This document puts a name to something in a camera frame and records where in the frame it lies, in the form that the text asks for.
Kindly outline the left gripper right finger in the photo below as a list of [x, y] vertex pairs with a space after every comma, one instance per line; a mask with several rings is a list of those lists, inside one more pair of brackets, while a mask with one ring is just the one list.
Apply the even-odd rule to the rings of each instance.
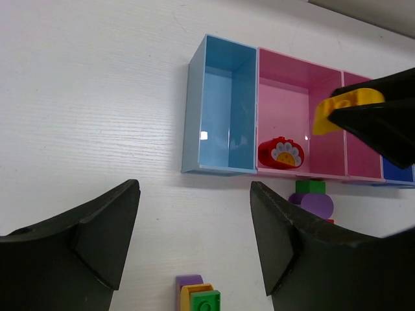
[[414, 230], [377, 238], [332, 224], [264, 183], [250, 207], [275, 310], [413, 310]]

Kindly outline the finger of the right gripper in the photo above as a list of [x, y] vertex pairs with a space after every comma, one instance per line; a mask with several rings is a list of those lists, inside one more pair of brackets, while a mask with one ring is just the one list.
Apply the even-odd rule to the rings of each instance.
[[414, 69], [340, 87], [332, 96], [356, 89], [374, 89], [379, 103], [341, 108], [329, 120], [352, 133], [399, 168], [414, 164]]

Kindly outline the green purple yellow lego stack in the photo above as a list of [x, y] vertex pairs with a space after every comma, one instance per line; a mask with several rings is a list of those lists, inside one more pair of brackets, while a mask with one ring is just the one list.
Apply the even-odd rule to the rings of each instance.
[[199, 274], [176, 276], [175, 310], [221, 310], [221, 293]]

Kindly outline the red flower lego brick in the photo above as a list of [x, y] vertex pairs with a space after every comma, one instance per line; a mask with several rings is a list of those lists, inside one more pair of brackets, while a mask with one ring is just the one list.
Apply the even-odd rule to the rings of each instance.
[[305, 160], [303, 148], [292, 139], [284, 137], [261, 143], [257, 154], [262, 165], [280, 170], [299, 168]]

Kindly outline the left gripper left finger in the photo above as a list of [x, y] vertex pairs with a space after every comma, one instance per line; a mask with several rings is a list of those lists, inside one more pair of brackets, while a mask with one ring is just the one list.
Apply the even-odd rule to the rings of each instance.
[[103, 195], [1, 237], [2, 310], [109, 310], [121, 284], [141, 191]]

